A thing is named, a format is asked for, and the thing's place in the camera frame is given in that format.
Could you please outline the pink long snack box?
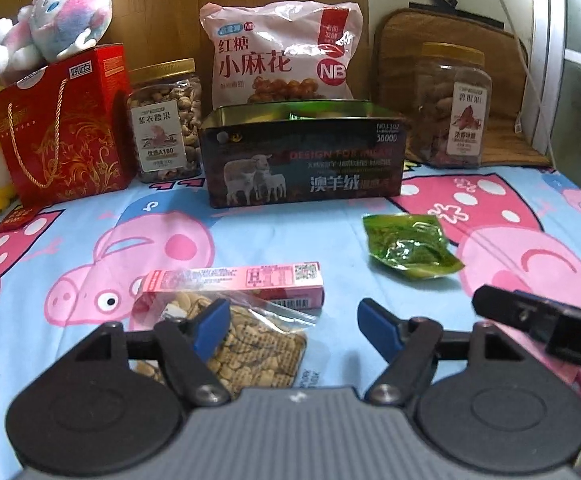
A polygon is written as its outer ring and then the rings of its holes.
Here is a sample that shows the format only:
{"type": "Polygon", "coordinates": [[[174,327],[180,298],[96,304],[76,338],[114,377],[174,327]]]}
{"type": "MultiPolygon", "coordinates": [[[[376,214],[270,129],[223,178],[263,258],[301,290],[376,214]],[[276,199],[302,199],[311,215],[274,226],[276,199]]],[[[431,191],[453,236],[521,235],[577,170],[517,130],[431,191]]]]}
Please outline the pink long snack box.
{"type": "Polygon", "coordinates": [[[190,270],[155,270],[142,281],[135,304],[149,306],[176,292],[220,292],[257,296],[293,310],[321,309],[325,290],[318,262],[216,266],[190,270]]]}

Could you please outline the clear bag of biscuits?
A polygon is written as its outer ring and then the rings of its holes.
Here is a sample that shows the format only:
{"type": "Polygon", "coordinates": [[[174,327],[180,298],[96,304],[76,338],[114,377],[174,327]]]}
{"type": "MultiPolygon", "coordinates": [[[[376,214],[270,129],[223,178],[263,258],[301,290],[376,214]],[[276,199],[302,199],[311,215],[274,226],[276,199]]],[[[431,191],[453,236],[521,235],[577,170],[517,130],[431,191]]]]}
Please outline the clear bag of biscuits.
{"type": "Polygon", "coordinates": [[[222,344],[206,359],[232,396],[247,387],[289,388],[305,349],[315,316],[242,292],[143,292],[131,321],[141,330],[162,320],[191,321],[218,299],[228,300],[231,324],[222,344]]]}

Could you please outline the dark green pickled vegetable packet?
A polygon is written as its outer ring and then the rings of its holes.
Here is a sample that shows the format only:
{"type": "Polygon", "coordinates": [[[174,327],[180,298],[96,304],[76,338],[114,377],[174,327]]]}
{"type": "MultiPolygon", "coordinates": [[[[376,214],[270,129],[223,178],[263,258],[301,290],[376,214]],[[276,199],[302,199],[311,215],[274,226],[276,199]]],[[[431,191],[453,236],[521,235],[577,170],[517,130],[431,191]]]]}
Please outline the dark green pickled vegetable packet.
{"type": "Polygon", "coordinates": [[[436,216],[367,214],[362,221],[369,256],[403,278],[432,280],[464,269],[436,216]]]}

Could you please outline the peppa pig printed bedsheet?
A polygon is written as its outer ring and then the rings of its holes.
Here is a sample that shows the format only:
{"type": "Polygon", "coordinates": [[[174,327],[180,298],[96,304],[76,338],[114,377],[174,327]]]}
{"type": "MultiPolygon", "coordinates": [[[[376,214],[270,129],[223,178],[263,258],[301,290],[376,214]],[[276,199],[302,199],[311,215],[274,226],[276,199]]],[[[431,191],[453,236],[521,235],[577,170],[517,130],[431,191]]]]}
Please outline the peppa pig printed bedsheet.
{"type": "Polygon", "coordinates": [[[300,262],[319,263],[325,301],[297,385],[364,389],[383,365],[356,327],[365,297],[450,330],[473,325],[484,284],[581,307],[581,188],[531,168],[415,166],[394,198],[214,209],[197,179],[40,211],[0,233],[0,479],[19,469],[4,429],[13,397],[95,326],[128,322],[146,273],[300,262]],[[363,217],[401,212],[436,216],[464,269],[409,281],[371,261],[363,217]]]}

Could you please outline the dark tin storage box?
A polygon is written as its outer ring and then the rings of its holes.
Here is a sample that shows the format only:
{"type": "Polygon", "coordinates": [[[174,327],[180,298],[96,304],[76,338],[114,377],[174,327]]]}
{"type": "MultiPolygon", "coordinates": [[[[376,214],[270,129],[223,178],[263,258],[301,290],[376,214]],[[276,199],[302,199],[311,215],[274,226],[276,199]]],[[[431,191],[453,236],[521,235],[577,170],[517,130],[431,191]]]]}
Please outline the dark tin storage box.
{"type": "Polygon", "coordinates": [[[394,196],[409,122],[368,101],[220,107],[200,133],[214,208],[394,196]]]}

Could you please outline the small red card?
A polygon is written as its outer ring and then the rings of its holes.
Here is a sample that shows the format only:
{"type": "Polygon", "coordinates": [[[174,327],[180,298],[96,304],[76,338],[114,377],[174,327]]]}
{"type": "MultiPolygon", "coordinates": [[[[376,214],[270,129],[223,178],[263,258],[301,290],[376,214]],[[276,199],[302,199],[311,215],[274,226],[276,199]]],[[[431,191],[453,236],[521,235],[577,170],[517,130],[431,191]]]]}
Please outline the small red card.
{"type": "Polygon", "coordinates": [[[25,208],[21,205],[17,206],[6,214],[5,218],[0,222],[0,233],[17,231],[28,226],[40,211],[40,207],[25,208]]]}

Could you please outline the cashew jar with gold lid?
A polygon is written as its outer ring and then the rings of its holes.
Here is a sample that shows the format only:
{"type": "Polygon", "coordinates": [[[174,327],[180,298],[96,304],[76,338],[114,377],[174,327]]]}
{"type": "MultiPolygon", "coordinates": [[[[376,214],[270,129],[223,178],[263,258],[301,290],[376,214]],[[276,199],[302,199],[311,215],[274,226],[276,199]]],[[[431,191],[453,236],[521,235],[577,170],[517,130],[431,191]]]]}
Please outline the cashew jar with gold lid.
{"type": "Polygon", "coordinates": [[[130,71],[127,111],[138,179],[158,183],[202,172],[202,83],[191,58],[130,71]]]}

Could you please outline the red gift box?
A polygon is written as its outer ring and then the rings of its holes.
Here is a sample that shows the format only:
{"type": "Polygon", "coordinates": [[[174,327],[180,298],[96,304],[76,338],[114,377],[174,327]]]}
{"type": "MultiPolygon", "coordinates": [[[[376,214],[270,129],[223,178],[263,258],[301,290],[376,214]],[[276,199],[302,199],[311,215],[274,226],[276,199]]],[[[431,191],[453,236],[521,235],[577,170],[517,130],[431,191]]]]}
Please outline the red gift box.
{"type": "Polygon", "coordinates": [[[0,143],[21,205],[126,188],[136,174],[122,44],[104,44],[0,91],[0,143]]]}

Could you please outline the nut jar with yellow lid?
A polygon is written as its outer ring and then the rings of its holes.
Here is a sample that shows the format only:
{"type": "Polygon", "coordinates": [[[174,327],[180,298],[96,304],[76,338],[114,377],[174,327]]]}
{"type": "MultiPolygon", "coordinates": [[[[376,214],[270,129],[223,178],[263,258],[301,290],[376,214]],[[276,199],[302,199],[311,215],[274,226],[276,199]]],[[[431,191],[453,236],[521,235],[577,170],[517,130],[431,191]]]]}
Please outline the nut jar with yellow lid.
{"type": "Polygon", "coordinates": [[[484,53],[425,42],[415,66],[414,90],[411,150],[430,166],[478,167],[492,91],[484,53]]]}

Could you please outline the pink twisted-dough snack bag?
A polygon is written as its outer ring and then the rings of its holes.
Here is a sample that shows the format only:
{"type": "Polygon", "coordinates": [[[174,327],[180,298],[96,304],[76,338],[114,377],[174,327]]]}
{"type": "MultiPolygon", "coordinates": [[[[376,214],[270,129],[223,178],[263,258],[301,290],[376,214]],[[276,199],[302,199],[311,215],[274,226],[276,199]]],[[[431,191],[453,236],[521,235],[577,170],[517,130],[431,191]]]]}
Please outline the pink twisted-dough snack bag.
{"type": "Polygon", "coordinates": [[[207,3],[199,20],[214,47],[214,108],[352,98],[347,73],[362,34],[358,4],[207,3]]]}

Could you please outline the brown woven seat cushion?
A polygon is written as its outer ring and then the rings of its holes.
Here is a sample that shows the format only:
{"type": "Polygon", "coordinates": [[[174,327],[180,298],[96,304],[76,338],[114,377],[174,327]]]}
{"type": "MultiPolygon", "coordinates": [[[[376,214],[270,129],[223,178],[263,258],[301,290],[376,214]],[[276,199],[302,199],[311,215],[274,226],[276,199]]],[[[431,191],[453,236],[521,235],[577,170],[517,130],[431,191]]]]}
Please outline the brown woven seat cushion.
{"type": "Polygon", "coordinates": [[[414,162],[546,168],[520,123],[526,58],[509,32],[400,9],[374,35],[371,99],[409,119],[414,162]]]}

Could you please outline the pink white plush toy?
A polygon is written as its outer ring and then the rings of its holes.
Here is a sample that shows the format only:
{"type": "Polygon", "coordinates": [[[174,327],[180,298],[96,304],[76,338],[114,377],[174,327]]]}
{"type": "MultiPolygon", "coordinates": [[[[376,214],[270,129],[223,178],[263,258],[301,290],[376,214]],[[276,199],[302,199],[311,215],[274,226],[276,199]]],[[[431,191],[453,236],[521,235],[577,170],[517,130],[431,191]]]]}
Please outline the pink white plush toy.
{"type": "Polygon", "coordinates": [[[95,47],[112,22],[112,0],[32,0],[0,18],[0,78],[25,76],[95,47]]]}

